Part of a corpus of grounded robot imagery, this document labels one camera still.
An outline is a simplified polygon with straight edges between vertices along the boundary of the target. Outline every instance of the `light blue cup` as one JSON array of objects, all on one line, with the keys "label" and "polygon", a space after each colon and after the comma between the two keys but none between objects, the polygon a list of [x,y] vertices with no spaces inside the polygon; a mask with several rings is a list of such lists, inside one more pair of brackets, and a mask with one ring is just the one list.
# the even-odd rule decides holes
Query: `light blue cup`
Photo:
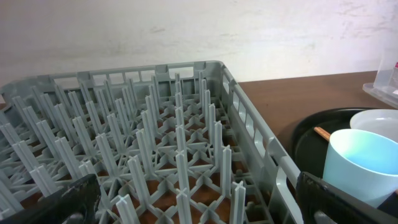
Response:
[{"label": "light blue cup", "polygon": [[398,189],[398,143],[358,129],[335,131],[323,180],[376,208]]}]

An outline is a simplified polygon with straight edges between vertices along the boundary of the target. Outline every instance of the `wall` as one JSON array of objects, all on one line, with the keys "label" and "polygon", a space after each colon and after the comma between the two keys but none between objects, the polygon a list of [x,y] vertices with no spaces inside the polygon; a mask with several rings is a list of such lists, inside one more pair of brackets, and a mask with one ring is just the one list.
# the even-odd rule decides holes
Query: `wall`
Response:
[{"label": "wall", "polygon": [[397,0],[3,0],[0,82],[221,60],[238,81],[376,70]]}]

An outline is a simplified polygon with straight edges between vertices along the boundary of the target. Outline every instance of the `dish rack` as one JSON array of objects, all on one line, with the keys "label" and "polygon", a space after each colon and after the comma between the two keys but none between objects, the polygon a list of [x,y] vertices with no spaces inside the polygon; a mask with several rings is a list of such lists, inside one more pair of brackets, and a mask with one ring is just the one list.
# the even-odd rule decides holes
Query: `dish rack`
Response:
[{"label": "dish rack", "polygon": [[98,223],[303,223],[300,171],[222,62],[4,85],[0,219],[86,174]]}]

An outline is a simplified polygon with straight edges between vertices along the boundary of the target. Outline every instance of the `brown tabletop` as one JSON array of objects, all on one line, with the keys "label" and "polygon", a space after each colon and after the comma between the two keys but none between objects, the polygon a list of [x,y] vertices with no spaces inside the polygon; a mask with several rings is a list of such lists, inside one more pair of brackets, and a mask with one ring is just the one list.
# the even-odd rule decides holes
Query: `brown tabletop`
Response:
[{"label": "brown tabletop", "polygon": [[294,127],[319,111],[344,107],[391,108],[362,90],[376,72],[240,83],[266,123],[288,148]]}]

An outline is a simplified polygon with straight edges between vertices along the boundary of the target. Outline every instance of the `brown utensil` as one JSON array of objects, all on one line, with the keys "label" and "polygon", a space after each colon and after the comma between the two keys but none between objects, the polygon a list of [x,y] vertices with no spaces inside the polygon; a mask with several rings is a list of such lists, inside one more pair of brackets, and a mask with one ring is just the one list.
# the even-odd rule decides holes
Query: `brown utensil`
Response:
[{"label": "brown utensil", "polygon": [[324,139],[326,139],[327,141],[330,140],[330,133],[325,131],[323,128],[321,127],[315,127],[313,129],[316,133],[318,133],[320,136],[322,136]]}]

